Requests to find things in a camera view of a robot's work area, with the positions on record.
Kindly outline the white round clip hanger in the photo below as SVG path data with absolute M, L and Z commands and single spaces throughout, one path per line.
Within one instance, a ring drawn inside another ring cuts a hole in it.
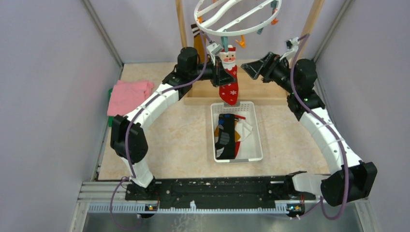
M 197 2 L 193 17 L 203 32 L 220 37 L 234 37 L 256 32 L 274 21 L 282 0 L 216 0 Z

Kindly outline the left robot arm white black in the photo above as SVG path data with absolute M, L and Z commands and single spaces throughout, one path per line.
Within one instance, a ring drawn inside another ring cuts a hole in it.
M 127 165 L 130 172 L 127 179 L 137 186 L 136 192 L 142 199 L 149 200 L 155 194 L 154 176 L 145 158 L 148 143 L 144 131 L 168 107 L 181 100 L 195 82 L 208 80 L 214 87 L 232 84 L 234 76 L 224 69 L 220 58 L 224 51 L 224 47 L 213 43 L 199 62 L 195 48 L 182 48 L 177 64 L 148 99 L 126 115 L 113 118 L 110 146 Z

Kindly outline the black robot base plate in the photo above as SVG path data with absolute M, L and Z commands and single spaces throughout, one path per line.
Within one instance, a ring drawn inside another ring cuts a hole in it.
M 159 202 L 160 209 L 279 209 L 282 201 L 315 200 L 307 192 L 291 192 L 284 176 L 154 179 L 147 188 L 127 185 L 125 200 Z

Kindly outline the aluminium rail frame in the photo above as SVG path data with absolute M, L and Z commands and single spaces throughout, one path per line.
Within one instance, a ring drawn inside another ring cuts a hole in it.
M 72 232 L 379 232 L 368 199 L 338 207 L 287 195 L 281 176 L 159 179 L 151 193 L 130 182 L 82 184 Z

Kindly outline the black sock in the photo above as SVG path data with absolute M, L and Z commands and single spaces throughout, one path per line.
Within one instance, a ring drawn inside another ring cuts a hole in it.
M 234 114 L 219 114 L 219 138 L 215 142 L 216 160 L 235 159 Z

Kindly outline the pink folded towel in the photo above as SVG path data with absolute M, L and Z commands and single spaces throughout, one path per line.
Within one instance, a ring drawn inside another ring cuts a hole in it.
M 141 105 L 152 93 L 154 83 L 148 80 L 127 82 L 118 80 L 108 103 L 108 116 L 124 116 Z

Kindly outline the red sock white cuff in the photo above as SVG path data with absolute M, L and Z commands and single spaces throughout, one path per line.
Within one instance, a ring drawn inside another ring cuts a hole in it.
M 244 122 L 246 118 L 240 115 L 234 115 L 234 141 L 235 141 L 235 159 L 239 153 L 241 142 L 245 139 L 244 136 Z

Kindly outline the mustard yellow sock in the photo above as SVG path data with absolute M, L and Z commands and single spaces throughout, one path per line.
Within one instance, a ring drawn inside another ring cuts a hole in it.
M 217 127 L 216 129 L 215 129 L 215 131 L 214 131 L 214 138 L 215 138 L 215 141 L 217 141 L 218 140 L 218 138 L 219 138 L 219 127 Z M 235 140 L 235 142 L 240 142 L 241 141 L 241 133 L 240 133 L 240 131 L 238 130 L 238 126 L 237 125 L 235 125 L 235 127 L 234 127 L 234 140 Z
M 204 61 L 204 45 L 202 43 L 201 30 L 198 28 L 196 23 L 191 24 L 191 31 L 193 33 L 193 47 L 197 50 L 200 63 Z

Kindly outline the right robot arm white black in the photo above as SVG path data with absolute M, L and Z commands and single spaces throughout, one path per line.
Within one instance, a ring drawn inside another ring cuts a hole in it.
M 287 59 L 268 52 L 263 58 L 244 63 L 241 68 L 254 80 L 275 82 L 289 93 L 288 107 L 307 129 L 323 154 L 330 174 L 308 174 L 303 171 L 285 176 L 283 192 L 289 199 L 297 199 L 303 192 L 323 197 L 331 206 L 367 198 L 373 187 L 377 168 L 364 162 L 347 145 L 330 119 L 325 104 L 314 91 L 318 74 L 316 64 L 300 59 L 291 68 Z

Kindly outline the white plastic basket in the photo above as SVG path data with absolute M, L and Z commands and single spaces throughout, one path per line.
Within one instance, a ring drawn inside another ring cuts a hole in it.
M 218 124 L 219 114 L 234 114 L 240 115 L 246 118 L 246 121 L 253 126 L 251 135 L 241 142 L 239 153 L 236 159 L 224 159 L 216 160 L 215 158 L 215 138 L 214 131 Z M 241 162 L 253 162 L 263 159 L 262 143 L 259 134 L 259 128 L 256 118 L 256 111 L 254 103 L 251 101 L 241 101 L 236 105 L 228 105 L 226 103 L 213 103 L 211 104 L 211 119 L 212 119 L 212 132 L 213 132 L 213 158 L 218 163 L 241 163 Z

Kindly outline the teal plastic clothes clip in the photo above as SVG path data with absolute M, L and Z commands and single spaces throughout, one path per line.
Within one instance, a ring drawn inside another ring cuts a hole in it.
M 221 37 L 221 45 L 223 47 L 222 52 L 228 52 L 229 51 L 229 44 L 228 44 L 228 37 L 227 36 L 222 36 Z

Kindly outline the green folded towel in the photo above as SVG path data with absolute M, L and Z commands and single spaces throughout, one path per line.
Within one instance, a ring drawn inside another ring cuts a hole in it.
M 111 100 L 112 91 L 113 91 L 113 88 L 108 90 L 108 101 Z M 113 118 L 114 118 L 113 116 L 108 116 L 108 127 L 109 128 L 112 127 Z

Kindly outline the wooden hanger stand frame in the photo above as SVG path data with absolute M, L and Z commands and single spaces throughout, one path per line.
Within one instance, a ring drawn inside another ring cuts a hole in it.
M 286 39 L 292 36 L 302 36 L 311 33 L 317 23 L 325 1 L 323 0 L 296 0 L 302 15 L 296 13 L 295 7 L 288 7 L 288 14 L 283 16 L 277 26 L 264 29 L 261 35 L 246 35 L 246 48 L 237 50 L 240 65 L 255 58 L 260 58 L 268 51 L 278 53 L 284 50 Z M 239 71 L 240 101 L 253 101 L 258 105 L 285 105 L 287 93 L 277 84 L 264 84 L 260 80 L 252 80 L 243 70 Z M 200 81 L 183 98 L 186 105 L 209 105 L 221 102 L 219 91 L 209 82 Z

